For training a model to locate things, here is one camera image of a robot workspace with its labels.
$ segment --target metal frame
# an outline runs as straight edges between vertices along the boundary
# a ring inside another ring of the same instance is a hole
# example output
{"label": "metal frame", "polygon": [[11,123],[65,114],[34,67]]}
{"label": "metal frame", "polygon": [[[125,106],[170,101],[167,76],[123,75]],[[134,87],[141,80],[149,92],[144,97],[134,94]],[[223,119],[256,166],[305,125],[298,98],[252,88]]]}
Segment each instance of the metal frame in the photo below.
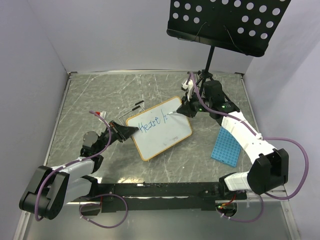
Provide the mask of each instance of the metal frame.
{"label": "metal frame", "polygon": [[[187,71],[186,70],[120,70],[120,71],[91,72],[91,73],[84,73],[84,74],[88,74],[88,75],[163,74],[163,73],[173,74],[173,73],[185,73],[185,72],[187,72]],[[68,93],[68,90],[69,90],[69,86],[70,86],[70,82],[72,80],[72,75],[73,74],[78,74],[78,73],[77,72],[76,73],[74,73],[74,72],[70,72],[69,73],[69,76],[68,76],[68,79],[67,79],[67,84],[66,84],[66,87],[65,87],[65,90],[64,90],[64,94],[63,94],[63,98],[61,100],[61,104],[60,104],[60,107],[59,107],[58,115],[57,115],[57,118],[56,118],[56,123],[55,123],[54,129],[53,129],[52,137],[51,137],[51,140],[50,140],[50,143],[49,143],[49,146],[48,146],[48,151],[47,151],[47,154],[45,156],[44,165],[47,164],[48,159],[49,159],[50,150],[52,148],[54,137],[55,137],[55,134],[56,134],[56,131],[57,131],[57,127],[58,127],[58,124],[59,124],[59,120],[60,120],[60,117],[61,117],[61,112],[62,112],[64,103],[65,103],[65,100],[66,100],[66,96],[67,96],[67,93]],[[246,90],[246,86],[245,86],[243,77],[241,77],[241,82],[242,82],[242,86],[244,88],[244,91],[245,91],[245,94],[246,94],[246,97],[247,97],[247,100],[248,100],[248,103],[249,103],[249,107],[250,107],[250,110],[251,110],[251,113],[252,113],[252,116],[253,116],[253,119],[254,119],[254,123],[255,123],[256,129],[259,130],[256,118],[255,118],[255,115],[254,115],[254,112],[253,112],[253,109],[252,109],[252,106],[251,106],[251,103],[250,103],[250,99],[249,99],[249,96],[248,96],[248,93],[247,93],[247,90]],[[281,196],[284,197],[284,196],[287,195],[286,190],[285,190],[285,188],[283,186],[277,187],[277,188],[273,189],[270,192],[276,193],[276,195],[280,196],[280,197]],[[262,194],[261,196],[262,196],[262,198],[263,198],[263,200],[265,202],[279,202],[279,200],[271,198],[271,197],[269,197],[269,196],[267,196],[265,194]],[[260,201],[259,198],[253,192],[247,192],[247,199],[246,200],[235,200],[236,203],[237,202],[238,203],[241,203],[241,202],[248,202],[249,203],[249,202],[259,202],[259,201]],[[216,203],[225,203],[225,202],[227,202],[227,200],[220,199],[220,200],[216,201]],[[68,204],[80,205],[82,203],[83,202],[74,201],[74,202],[70,202]],[[292,213],[292,210],[291,210],[291,207],[290,207],[290,204],[289,204],[289,201],[281,201],[281,205],[282,205],[283,213],[284,213],[284,216],[285,216],[288,228],[289,228],[289,232],[290,232],[291,238],[294,239],[294,240],[301,239],[300,235],[299,235],[299,231],[298,231],[297,225],[296,225],[296,222],[295,222],[295,219],[294,219],[294,216],[293,216],[293,213]],[[30,216],[31,216],[31,214],[29,212],[22,211],[20,219],[19,219],[19,222],[18,222],[18,225],[17,225],[17,228],[16,228],[16,231],[15,231],[15,234],[14,234],[14,238],[13,238],[14,240],[23,240],[24,235],[25,235],[26,230],[27,230],[27,226],[28,226],[28,222],[29,222]]]}

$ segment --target marker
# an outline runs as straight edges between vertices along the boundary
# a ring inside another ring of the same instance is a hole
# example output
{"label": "marker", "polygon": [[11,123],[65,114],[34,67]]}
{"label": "marker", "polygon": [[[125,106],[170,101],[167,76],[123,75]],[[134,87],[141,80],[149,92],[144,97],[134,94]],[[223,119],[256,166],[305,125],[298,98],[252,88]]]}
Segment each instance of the marker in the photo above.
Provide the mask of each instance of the marker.
{"label": "marker", "polygon": [[177,111],[172,111],[172,112],[169,112],[167,115],[170,115],[170,114],[175,114]]}

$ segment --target blue mat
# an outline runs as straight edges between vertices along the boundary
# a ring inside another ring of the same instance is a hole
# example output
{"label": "blue mat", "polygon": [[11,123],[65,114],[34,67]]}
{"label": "blue mat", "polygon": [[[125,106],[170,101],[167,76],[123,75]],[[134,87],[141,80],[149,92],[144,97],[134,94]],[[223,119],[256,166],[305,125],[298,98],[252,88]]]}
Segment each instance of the blue mat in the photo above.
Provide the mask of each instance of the blue mat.
{"label": "blue mat", "polygon": [[231,133],[221,127],[211,158],[235,168],[237,166],[240,150],[241,146],[237,140]]}

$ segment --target yellow border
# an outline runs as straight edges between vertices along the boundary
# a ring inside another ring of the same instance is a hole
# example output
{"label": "yellow border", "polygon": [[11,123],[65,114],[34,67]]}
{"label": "yellow border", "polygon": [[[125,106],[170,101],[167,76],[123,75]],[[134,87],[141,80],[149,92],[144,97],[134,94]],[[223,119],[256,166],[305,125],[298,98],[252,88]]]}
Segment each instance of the yellow border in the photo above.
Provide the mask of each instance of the yellow border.
{"label": "yellow border", "polygon": [[[129,121],[130,119],[133,119],[133,118],[135,118],[135,117],[137,117],[137,116],[139,116],[139,115],[141,115],[141,114],[144,114],[144,113],[146,113],[146,112],[150,111],[151,109],[154,109],[154,108],[156,108],[156,107],[158,107],[158,106],[160,106],[160,105],[162,105],[162,104],[164,104],[164,103],[166,103],[166,102],[169,102],[169,101],[171,101],[171,100],[173,100],[173,99],[175,99],[175,98],[178,98],[178,99],[179,99],[179,101],[180,101],[180,103],[182,104],[180,97],[178,97],[178,96],[174,96],[174,97],[170,98],[170,99],[169,99],[169,100],[167,100],[167,101],[163,101],[162,103],[159,103],[159,104],[157,104],[157,105],[155,105],[155,106],[153,106],[153,107],[151,107],[151,108],[149,108],[149,109],[147,109],[147,110],[145,110],[145,111],[142,111],[142,112],[138,113],[137,115],[134,115],[134,116],[132,116],[132,117],[129,117],[129,118],[125,121],[125,124],[126,124],[127,126],[129,126],[129,125],[128,125],[128,121]],[[186,136],[186,137],[182,138],[180,141],[177,141],[176,143],[174,143],[174,144],[172,144],[172,145],[168,146],[168,147],[167,147],[167,148],[165,148],[164,150],[162,150],[162,151],[158,152],[157,154],[153,155],[152,157],[150,157],[150,158],[148,158],[148,159],[144,159],[144,158],[142,157],[142,154],[141,154],[141,152],[140,152],[140,149],[139,149],[139,147],[138,147],[138,144],[136,143],[135,137],[134,137],[134,136],[132,136],[132,140],[133,140],[133,142],[134,142],[134,144],[135,144],[135,146],[136,146],[136,149],[138,149],[138,152],[139,152],[139,155],[140,155],[141,159],[142,159],[143,161],[149,161],[150,159],[154,158],[155,156],[157,156],[157,155],[159,155],[159,154],[163,153],[165,150],[167,150],[167,149],[171,148],[173,145],[176,145],[177,143],[180,143],[182,140],[184,140],[184,139],[186,139],[186,138],[190,137],[190,136],[192,135],[193,131],[192,131],[192,128],[191,128],[191,125],[190,125],[189,119],[187,118],[186,120],[188,121],[189,127],[190,127],[190,129],[191,129],[191,133],[190,133],[190,135],[188,135],[188,136]]]}

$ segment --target round hole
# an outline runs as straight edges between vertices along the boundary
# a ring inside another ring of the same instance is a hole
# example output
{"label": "round hole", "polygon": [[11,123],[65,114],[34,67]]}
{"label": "round hole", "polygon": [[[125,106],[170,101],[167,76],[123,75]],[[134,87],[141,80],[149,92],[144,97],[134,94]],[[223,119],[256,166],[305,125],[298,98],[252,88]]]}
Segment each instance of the round hole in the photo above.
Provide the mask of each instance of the round hole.
{"label": "round hole", "polygon": [[261,23],[261,19],[260,19],[260,18],[256,18],[256,19],[253,21],[253,23],[254,23],[255,25],[259,25],[259,24]]}
{"label": "round hole", "polygon": [[173,5],[174,5],[176,8],[178,8],[178,7],[180,7],[180,2],[175,1],[175,2],[173,3]]}
{"label": "round hole", "polygon": [[252,2],[249,2],[249,3],[246,5],[246,9],[251,10],[251,9],[254,8],[254,6],[255,6],[255,5],[254,5]]}
{"label": "round hole", "polygon": [[266,23],[266,27],[267,27],[268,29],[272,28],[273,26],[274,26],[274,22],[273,22],[273,21],[268,21],[268,22]]}
{"label": "round hole", "polygon": [[191,5],[190,5],[189,3],[186,3],[186,4],[184,5],[184,8],[187,9],[187,10],[189,10],[189,9],[191,8]]}
{"label": "round hole", "polygon": [[202,11],[202,7],[201,6],[196,6],[195,10],[200,13]]}
{"label": "round hole", "polygon": [[261,38],[262,38],[262,39],[266,39],[267,37],[268,37],[268,34],[266,34],[266,33],[262,33],[262,34],[261,34]]}
{"label": "round hole", "polygon": [[238,28],[238,34],[243,34],[244,33],[244,28],[243,27],[239,27]]}
{"label": "round hole", "polygon": [[275,8],[272,10],[272,14],[277,16],[280,13],[280,9],[279,8]]}
{"label": "round hole", "polygon": [[254,35],[256,35],[256,31],[251,30],[251,31],[249,32],[249,35],[250,35],[251,37],[253,37]]}
{"label": "round hole", "polygon": [[242,22],[246,23],[249,21],[249,17],[248,16],[243,16],[242,17]]}
{"label": "round hole", "polygon": [[265,11],[267,11],[267,6],[266,6],[266,5],[262,5],[262,6],[259,8],[259,11],[260,11],[260,13],[264,13]]}
{"label": "round hole", "polygon": [[240,5],[241,5],[241,1],[240,1],[240,0],[236,0],[236,1],[234,2],[234,6],[235,6],[236,8],[240,7]]}

